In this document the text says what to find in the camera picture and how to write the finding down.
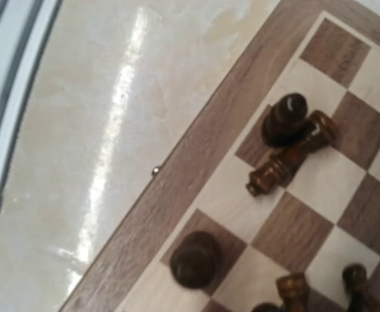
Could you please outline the dark pawn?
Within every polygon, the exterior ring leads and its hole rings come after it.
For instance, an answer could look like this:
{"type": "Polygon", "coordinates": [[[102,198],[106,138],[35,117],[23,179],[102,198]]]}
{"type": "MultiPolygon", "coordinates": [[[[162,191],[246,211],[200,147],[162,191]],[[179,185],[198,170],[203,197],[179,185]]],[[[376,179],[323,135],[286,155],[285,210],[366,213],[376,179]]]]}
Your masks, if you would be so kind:
{"type": "Polygon", "coordinates": [[[263,121],[263,141],[273,148],[294,144],[299,140],[307,114],[307,100],[302,94],[284,95],[271,107],[263,121]]]}
{"type": "Polygon", "coordinates": [[[216,238],[206,231],[195,231],[174,249],[169,265],[180,286],[203,289],[216,277],[221,261],[222,251],[216,238]]]}

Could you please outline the dark bishop piece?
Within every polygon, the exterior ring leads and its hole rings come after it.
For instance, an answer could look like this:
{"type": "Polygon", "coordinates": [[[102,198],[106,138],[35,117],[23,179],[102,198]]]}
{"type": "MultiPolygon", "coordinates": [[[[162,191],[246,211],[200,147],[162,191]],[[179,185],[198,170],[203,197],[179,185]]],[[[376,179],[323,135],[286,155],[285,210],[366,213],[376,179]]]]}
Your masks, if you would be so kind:
{"type": "Polygon", "coordinates": [[[248,192],[257,197],[269,194],[275,187],[288,185],[311,153],[332,145],[338,136],[336,123],[324,112],[314,110],[306,119],[297,142],[271,153],[264,164],[249,173],[248,192]]]}

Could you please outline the wooden chess board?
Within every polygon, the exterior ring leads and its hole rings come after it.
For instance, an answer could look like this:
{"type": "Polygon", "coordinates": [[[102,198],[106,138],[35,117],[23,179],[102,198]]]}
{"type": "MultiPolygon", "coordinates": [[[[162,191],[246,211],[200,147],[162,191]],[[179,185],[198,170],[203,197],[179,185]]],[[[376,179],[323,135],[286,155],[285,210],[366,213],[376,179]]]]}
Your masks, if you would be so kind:
{"type": "Polygon", "coordinates": [[[380,16],[356,1],[281,1],[62,310],[251,311],[280,302],[281,276],[350,263],[380,301],[380,16]],[[254,197],[248,175],[272,152],[262,123],[291,92],[333,119],[338,141],[254,197]],[[169,265],[195,231],[222,251],[203,289],[169,265]]]}

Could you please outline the pile of dark pieces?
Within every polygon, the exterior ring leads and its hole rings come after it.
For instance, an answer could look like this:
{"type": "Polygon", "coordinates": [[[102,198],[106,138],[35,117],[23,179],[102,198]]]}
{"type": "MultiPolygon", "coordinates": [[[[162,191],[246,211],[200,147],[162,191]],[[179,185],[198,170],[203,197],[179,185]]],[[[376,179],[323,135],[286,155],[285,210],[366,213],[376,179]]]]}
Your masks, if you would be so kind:
{"type": "Polygon", "coordinates": [[[280,302],[262,302],[253,311],[380,311],[362,263],[350,263],[336,274],[294,272],[275,284],[280,302]]]}

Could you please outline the front aluminium rail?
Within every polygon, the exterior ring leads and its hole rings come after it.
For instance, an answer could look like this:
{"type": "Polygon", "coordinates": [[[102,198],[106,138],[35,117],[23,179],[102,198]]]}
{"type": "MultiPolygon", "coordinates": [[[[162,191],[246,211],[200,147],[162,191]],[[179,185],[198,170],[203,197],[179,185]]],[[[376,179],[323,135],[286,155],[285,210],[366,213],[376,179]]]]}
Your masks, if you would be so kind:
{"type": "Polygon", "coordinates": [[[0,203],[16,133],[60,1],[0,1],[0,203]]]}

